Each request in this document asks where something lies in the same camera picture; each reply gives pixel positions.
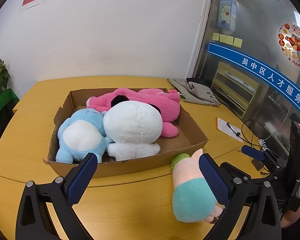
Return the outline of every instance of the stuffed animal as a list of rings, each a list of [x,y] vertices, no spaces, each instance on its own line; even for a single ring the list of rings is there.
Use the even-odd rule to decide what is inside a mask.
[[[95,109],[86,108],[76,111],[66,119],[58,130],[60,149],[56,162],[79,162],[88,153],[94,153],[98,157],[98,163],[101,163],[106,149],[103,117]]]
[[[108,155],[123,161],[156,155],[160,146],[153,144],[162,132],[162,118],[153,106],[124,101],[113,106],[103,119],[106,135],[113,141]]]
[[[182,153],[172,160],[172,209],[180,222],[206,220],[215,223],[223,208],[217,200],[199,169],[199,158],[203,150],[197,150],[191,157]]]
[[[180,94],[176,90],[169,93],[161,89],[150,88],[135,92],[128,88],[119,88],[112,93],[100,97],[91,97],[87,100],[87,107],[103,112],[122,101],[139,101],[157,107],[163,121],[162,137],[175,137],[178,135],[178,128],[171,122],[175,121],[180,114]]]

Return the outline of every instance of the green fuzzy plush hair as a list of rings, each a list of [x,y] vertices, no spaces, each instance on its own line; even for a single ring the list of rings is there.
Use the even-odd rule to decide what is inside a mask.
[[[181,153],[177,157],[173,158],[171,162],[171,170],[173,170],[174,166],[184,158],[190,158],[190,155],[186,153]]]

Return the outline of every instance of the textured blue pad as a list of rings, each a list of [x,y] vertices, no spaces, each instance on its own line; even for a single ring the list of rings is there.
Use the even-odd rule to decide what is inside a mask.
[[[98,158],[92,154],[68,187],[67,202],[78,204],[98,166]]]
[[[265,156],[263,155],[262,152],[251,148],[250,146],[244,145],[241,147],[241,152],[245,155],[250,156],[251,158],[254,158],[258,161],[264,161],[265,160]]]
[[[228,206],[229,188],[205,155],[199,158],[199,168],[219,204]]]

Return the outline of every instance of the metal pivot bolt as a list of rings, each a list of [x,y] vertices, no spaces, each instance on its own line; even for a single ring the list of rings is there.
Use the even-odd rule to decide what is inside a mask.
[[[235,184],[241,184],[241,182],[242,182],[242,180],[238,177],[234,178],[233,181]]]
[[[54,181],[56,183],[61,183],[61,182],[63,182],[63,177],[57,177]]]
[[[266,187],[270,187],[271,183],[269,181],[265,181],[263,184],[265,184]]]
[[[26,184],[27,187],[31,187],[32,185],[33,185],[33,181],[28,181]]]

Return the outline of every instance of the blue plush white belly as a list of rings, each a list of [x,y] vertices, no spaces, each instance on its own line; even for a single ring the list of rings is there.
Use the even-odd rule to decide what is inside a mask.
[[[84,120],[75,121],[63,133],[64,142],[75,151],[87,151],[95,148],[100,143],[101,137],[99,130]]]

